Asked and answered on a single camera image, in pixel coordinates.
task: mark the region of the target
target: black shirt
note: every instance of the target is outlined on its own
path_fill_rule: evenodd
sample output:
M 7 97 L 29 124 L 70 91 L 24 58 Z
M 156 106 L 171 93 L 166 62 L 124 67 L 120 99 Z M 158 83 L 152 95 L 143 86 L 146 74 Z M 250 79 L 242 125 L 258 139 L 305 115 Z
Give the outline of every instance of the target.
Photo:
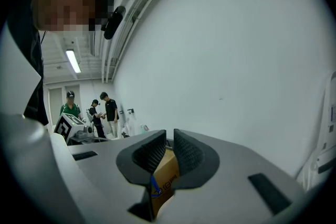
M 90 107 L 89 113 L 90 113 L 90 115 L 93 116 L 93 124 L 94 125 L 100 125 L 101 124 L 100 118 L 96 118 L 96 116 L 95 116 L 95 114 L 97 114 L 96 108 L 94 108 L 93 106 Z
M 8 27 L 13 39 L 31 64 L 35 71 L 41 76 L 28 101 L 24 116 L 39 121 L 43 125 L 48 124 L 48 118 L 43 101 L 43 60 L 41 43 L 38 30 L 33 24 L 31 13 L 32 0 L 19 0 L 13 5 L 13 9 L 7 17 Z
M 115 110 L 117 108 L 118 108 L 117 104 L 116 104 L 115 100 L 113 100 L 113 99 L 110 99 L 110 101 L 107 101 L 105 103 L 107 121 L 114 121 Z

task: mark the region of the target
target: fluorescent light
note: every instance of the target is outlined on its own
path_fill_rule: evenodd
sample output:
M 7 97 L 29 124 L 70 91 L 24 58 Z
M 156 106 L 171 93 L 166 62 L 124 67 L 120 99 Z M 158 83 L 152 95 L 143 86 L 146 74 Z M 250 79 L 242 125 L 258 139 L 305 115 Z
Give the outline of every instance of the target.
M 70 61 L 70 64 L 72 65 L 72 68 L 74 69 L 74 71 L 76 73 L 81 73 L 74 51 L 73 50 L 67 50 L 67 56 L 68 56 L 68 59 Z

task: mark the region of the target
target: beige pants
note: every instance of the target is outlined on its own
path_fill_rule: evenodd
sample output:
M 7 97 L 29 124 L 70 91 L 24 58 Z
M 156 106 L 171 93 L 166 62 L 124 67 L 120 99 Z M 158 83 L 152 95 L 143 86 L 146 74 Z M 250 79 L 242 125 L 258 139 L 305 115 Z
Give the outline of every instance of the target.
M 111 134 L 114 138 L 118 137 L 118 123 L 115 123 L 114 121 L 108 121 L 110 128 L 111 128 Z

